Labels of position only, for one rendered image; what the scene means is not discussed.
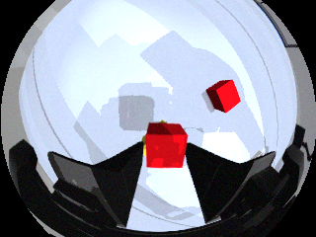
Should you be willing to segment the red cube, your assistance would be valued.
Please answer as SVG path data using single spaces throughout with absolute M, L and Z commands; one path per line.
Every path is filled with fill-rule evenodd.
M 150 122 L 146 133 L 146 167 L 182 169 L 189 135 L 180 123 Z
M 215 110 L 229 112 L 241 102 L 236 86 L 232 80 L 218 80 L 205 90 Z

